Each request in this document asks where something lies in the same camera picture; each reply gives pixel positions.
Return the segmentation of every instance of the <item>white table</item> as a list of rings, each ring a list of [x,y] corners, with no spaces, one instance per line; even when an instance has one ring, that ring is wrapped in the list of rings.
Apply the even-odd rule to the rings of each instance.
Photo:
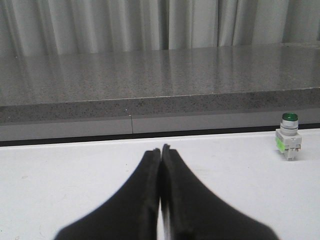
[[[164,143],[215,194],[282,240],[320,239],[320,129],[299,130],[296,161],[274,132],[0,147],[0,239],[51,240],[114,194]],[[158,224],[163,239],[163,225]]]

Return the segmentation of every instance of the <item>speckled granite countertop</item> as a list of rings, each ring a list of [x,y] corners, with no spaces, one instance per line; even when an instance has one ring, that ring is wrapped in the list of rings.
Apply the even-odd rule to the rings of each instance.
[[[0,124],[320,107],[320,41],[0,58]]]

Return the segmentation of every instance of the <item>white curtain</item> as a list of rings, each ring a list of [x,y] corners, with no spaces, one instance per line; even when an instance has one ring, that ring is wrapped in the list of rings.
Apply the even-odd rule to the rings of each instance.
[[[0,57],[320,40],[320,0],[0,0]]]

